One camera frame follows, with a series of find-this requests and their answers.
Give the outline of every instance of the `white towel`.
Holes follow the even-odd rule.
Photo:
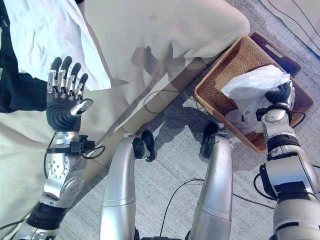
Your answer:
[[[74,0],[4,0],[19,73],[44,81],[56,57],[71,56],[89,75],[89,90],[111,88],[98,50]]]

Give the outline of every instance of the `floor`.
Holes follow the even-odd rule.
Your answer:
[[[252,31],[263,33],[302,65],[295,79],[313,97],[314,106],[305,121],[296,128],[296,134],[311,161],[320,165],[320,58],[259,0],[227,2],[247,16]],[[135,163],[135,224],[141,237],[159,235],[165,209],[179,185],[189,179],[205,177],[207,164],[199,156],[199,150],[204,127],[213,119],[192,97],[200,78],[148,126],[155,136],[157,158],[151,163]],[[255,152],[238,142],[234,144],[232,159],[234,193],[274,206],[273,201],[257,194],[252,184],[260,164],[266,160],[266,154]],[[57,240],[99,239],[100,206],[107,173],[108,167],[85,186],[84,192],[88,193],[66,215]],[[168,209],[163,236],[185,238],[192,225],[200,190],[201,183],[195,182],[177,192]],[[231,240],[267,240],[272,232],[273,210],[233,198]]]

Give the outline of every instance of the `woven basket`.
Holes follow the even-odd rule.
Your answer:
[[[239,38],[208,72],[194,90],[195,99],[220,123],[223,123],[244,144],[258,152],[266,149],[263,133],[250,132],[243,135],[226,118],[226,114],[237,109],[235,102],[226,97],[221,89],[234,77],[250,72],[259,67],[274,65],[284,71],[249,37]],[[307,112],[314,104],[313,99],[293,79],[295,103],[293,112]],[[293,114],[291,125],[301,119],[301,115]]]

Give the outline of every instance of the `white plastic bag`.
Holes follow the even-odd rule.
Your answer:
[[[221,91],[234,100],[238,109],[229,112],[225,117],[244,135],[263,132],[262,124],[256,118],[257,109],[270,106],[265,94],[289,81],[290,74],[273,65],[234,77]]]

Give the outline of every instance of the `black cable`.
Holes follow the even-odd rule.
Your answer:
[[[165,219],[166,219],[166,215],[167,215],[168,208],[169,208],[170,203],[171,203],[172,199],[174,198],[176,192],[177,192],[182,186],[184,186],[184,185],[186,185],[186,184],[188,184],[188,183],[190,183],[190,182],[193,182],[193,181],[202,181],[202,182],[203,182],[204,179],[198,179],[198,178],[196,178],[196,179],[191,179],[191,180],[189,180],[189,181],[186,181],[185,183],[181,184],[181,185],[174,191],[174,193],[172,194],[172,196],[171,196],[171,198],[170,198],[170,201],[169,201],[168,205],[166,206],[166,209],[165,209],[165,212],[164,212],[164,216],[163,216],[163,220],[162,220],[162,226],[161,226],[161,231],[160,231],[160,235],[159,235],[160,237],[161,237],[162,231],[163,231],[163,229],[164,229],[164,224],[165,224]],[[236,197],[238,197],[238,198],[240,198],[240,199],[242,199],[242,200],[245,200],[245,201],[247,201],[247,202],[249,202],[249,203],[258,204],[258,205],[260,205],[260,206],[263,206],[263,207],[266,207],[266,208],[269,208],[269,209],[272,209],[272,210],[275,209],[275,208],[272,207],[272,206],[269,206],[269,205],[266,205],[266,204],[263,204],[263,203],[260,203],[260,202],[257,202],[257,201],[250,200],[250,199],[248,199],[248,198],[245,198],[245,197],[240,196],[240,195],[235,194],[235,193],[233,193],[232,195],[234,195],[234,196],[236,196]]]
[[[303,115],[303,117],[301,118],[301,120],[292,127],[292,128],[294,129],[296,126],[298,126],[300,123],[302,123],[303,120],[305,120],[306,114],[305,114],[304,112],[302,112],[302,111],[293,111],[292,113],[293,113],[293,114],[302,114],[302,115]]]
[[[300,28],[301,30],[305,33],[305,35],[310,39],[310,41],[315,45],[315,47],[320,50],[320,48],[317,46],[317,44],[313,41],[313,39],[307,34],[307,32],[304,30],[304,28],[296,21],[294,20],[292,17],[290,17],[288,14],[284,13],[283,11],[281,11],[280,9],[276,8],[271,2],[270,0],[267,0],[268,3],[276,10],[278,10],[280,13],[282,13],[283,15],[287,16],[288,18],[290,18],[292,21],[294,21]]]
[[[50,142],[49,142],[49,145],[47,148],[50,148],[51,147],[51,144],[52,142],[54,141],[55,139],[55,135],[56,135],[56,132],[53,134]],[[48,175],[47,175],[47,164],[46,164],[46,159],[47,159],[47,152],[44,154],[44,158],[43,158],[43,172],[44,172],[44,175],[45,175],[45,178],[47,179],[48,178]]]
[[[258,173],[254,179],[253,179],[253,186],[254,186],[254,189],[263,197],[265,197],[266,199],[270,199],[270,200],[274,200],[272,197],[269,197],[265,194],[263,194],[258,188],[257,188],[257,185],[256,185],[256,181],[257,181],[257,178],[260,176],[260,173]]]
[[[247,201],[247,202],[253,203],[253,204],[258,204],[258,205],[261,205],[261,206],[264,206],[264,207],[266,207],[266,208],[273,209],[273,210],[276,209],[276,208],[273,207],[273,206],[269,206],[269,205],[266,205],[266,204],[263,204],[263,203],[260,203],[260,202],[257,202],[257,201],[252,201],[252,200],[250,200],[250,199],[248,199],[248,198],[245,198],[245,197],[240,196],[240,195],[235,194],[235,193],[233,193],[233,195],[236,196],[236,197],[238,197],[238,198],[240,198],[240,199],[242,199],[242,200],[245,200],[245,201]]]
[[[164,217],[163,217],[162,226],[161,226],[161,231],[160,231],[160,237],[161,237],[162,231],[163,231],[163,229],[164,229],[164,224],[165,224],[165,219],[166,219],[166,215],[167,215],[168,208],[169,208],[170,203],[171,203],[172,199],[174,198],[176,192],[177,192],[183,185],[186,185],[187,183],[190,183],[190,182],[193,182],[193,181],[204,181],[204,180],[203,180],[203,179],[192,179],[192,180],[186,181],[185,183],[181,184],[181,185],[174,191],[174,193],[172,194],[172,196],[171,196],[171,198],[170,198],[170,201],[169,201],[168,205],[166,206],[166,209],[165,209],[165,212],[164,212]]]
[[[4,226],[0,227],[0,230],[6,229],[6,228],[11,227],[11,226],[13,226],[13,225],[18,225],[18,224],[22,223],[22,222],[23,222],[24,220],[26,220],[26,219],[28,219],[28,218],[25,218],[25,219],[22,219],[22,220],[15,221],[15,222],[9,223],[9,224],[7,224],[7,225],[4,225]]]
[[[99,152],[95,156],[85,156],[85,155],[82,154],[82,157],[84,157],[85,159],[96,159],[96,158],[100,157],[104,153],[104,151],[106,150],[106,147],[101,145],[101,146],[96,147],[95,149],[92,149],[90,151],[86,151],[85,153],[88,154],[88,153],[91,153],[91,152],[96,151],[98,149],[103,149],[103,150],[101,150],[101,152]]]

